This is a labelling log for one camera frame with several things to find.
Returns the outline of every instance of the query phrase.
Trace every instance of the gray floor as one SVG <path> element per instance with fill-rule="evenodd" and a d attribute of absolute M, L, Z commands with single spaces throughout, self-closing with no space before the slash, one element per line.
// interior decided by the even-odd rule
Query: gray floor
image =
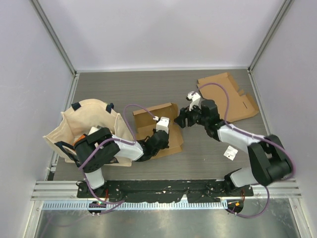
<path fill-rule="evenodd" d="M 96 98 L 114 103 L 116 112 L 125 105 L 137 103 L 145 107 L 163 103 L 188 105 L 188 92 L 197 88 L 197 79 L 223 72 L 231 72 L 238 85 L 254 95 L 246 70 L 184 70 L 81 73 L 74 102 Z M 132 111 L 127 118 L 134 125 Z M 260 114 L 235 122 L 241 129 L 266 134 Z M 227 173 L 249 166 L 248 156 L 239 151 L 234 161 L 223 156 L 227 146 L 209 138 L 202 126 L 183 129 L 184 151 L 175 155 L 133 163 L 132 167 L 104 166 L 106 179 L 221 179 Z M 78 180 L 82 175 L 74 164 L 60 159 L 54 180 Z"/>
<path fill-rule="evenodd" d="M 243 214 L 256 214 L 266 200 L 247 200 Z M 253 219 L 222 210 L 114 211 L 85 217 L 87 211 L 43 211 L 36 238 L 299 238 L 288 199 L 272 199 Z"/>

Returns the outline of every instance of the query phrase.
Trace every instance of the white label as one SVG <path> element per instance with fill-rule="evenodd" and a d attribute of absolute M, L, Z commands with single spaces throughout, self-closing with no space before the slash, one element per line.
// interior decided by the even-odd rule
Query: white label
<path fill-rule="evenodd" d="M 233 160 L 234 157 L 236 157 L 236 154 L 238 153 L 238 150 L 233 148 L 232 146 L 228 146 L 227 150 L 224 152 L 224 156 L 227 157 L 230 160 Z"/>

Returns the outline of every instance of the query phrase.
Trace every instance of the white backdrop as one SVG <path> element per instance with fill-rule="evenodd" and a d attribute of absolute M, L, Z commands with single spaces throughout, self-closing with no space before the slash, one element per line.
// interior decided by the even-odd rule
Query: white backdrop
<path fill-rule="evenodd" d="M 295 0 L 254 75 L 272 133 L 293 156 L 296 179 L 316 230 L 317 1 Z"/>
<path fill-rule="evenodd" d="M 52 158 L 42 136 L 57 126 L 72 76 L 30 1 L 2 1 L 0 21 L 0 237 L 21 238 Z"/>
<path fill-rule="evenodd" d="M 77 70 L 249 66 L 283 0 L 40 0 Z"/>

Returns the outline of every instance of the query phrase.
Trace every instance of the flattened cardboard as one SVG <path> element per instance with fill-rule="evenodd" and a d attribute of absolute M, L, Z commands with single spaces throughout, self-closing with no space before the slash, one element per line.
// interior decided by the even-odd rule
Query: flattened cardboard
<path fill-rule="evenodd" d="M 197 86 L 200 87 L 206 83 L 214 82 L 222 85 L 228 92 L 230 105 L 227 121 L 234 122 L 237 120 L 250 118 L 259 113 L 259 107 L 253 97 L 244 90 L 239 90 L 239 85 L 233 79 L 230 73 L 222 73 L 206 78 L 198 79 Z M 224 118 L 227 107 L 227 98 L 223 90 L 216 85 L 208 85 L 200 89 L 200 93 L 205 99 L 212 99 L 218 107 L 220 118 Z"/>
<path fill-rule="evenodd" d="M 156 156 L 151 159 L 157 159 L 166 155 L 172 155 L 183 151 L 183 136 L 178 125 L 174 124 L 174 119 L 178 116 L 178 107 L 175 103 L 165 103 L 158 106 L 147 108 L 157 117 L 167 117 L 170 119 L 169 129 L 169 148 L 160 150 Z M 137 128 L 137 140 L 142 140 L 147 136 L 153 135 L 153 129 L 156 127 L 156 121 L 150 114 L 144 110 L 133 112 L 135 125 Z"/>

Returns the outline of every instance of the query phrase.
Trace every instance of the robotic arm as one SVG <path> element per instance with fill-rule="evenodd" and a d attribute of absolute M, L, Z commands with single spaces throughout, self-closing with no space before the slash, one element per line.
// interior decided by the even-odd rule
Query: robotic arm
<path fill-rule="evenodd" d="M 129 158 L 132 161 L 142 162 L 155 156 L 159 150 L 168 148 L 169 118 L 155 117 L 156 128 L 153 135 L 139 141 L 127 141 L 111 133 L 106 127 L 92 127 L 88 135 L 83 135 L 74 145 L 77 155 L 77 166 L 81 166 L 92 152 L 106 139 L 114 138 L 104 144 L 84 166 L 83 172 L 92 189 L 104 185 L 105 179 L 101 167 L 104 164 L 117 163 L 116 157 Z"/>
<path fill-rule="evenodd" d="M 220 119 L 214 100 L 202 100 L 200 108 L 201 96 L 198 93 L 190 92 L 186 99 L 191 103 L 180 110 L 180 115 L 174 120 L 175 123 L 181 128 L 186 126 L 186 120 L 188 126 L 202 125 L 211 138 L 231 144 L 249 154 L 250 168 L 233 171 L 224 177 L 226 192 L 230 193 L 236 188 L 255 183 L 267 186 L 292 172 L 290 160 L 280 150 L 250 137 L 250 133 L 237 130 L 234 125 L 226 124 L 224 120 Z M 282 147 L 281 141 L 276 135 L 266 137 L 257 135 L 257 138 L 259 137 Z"/>

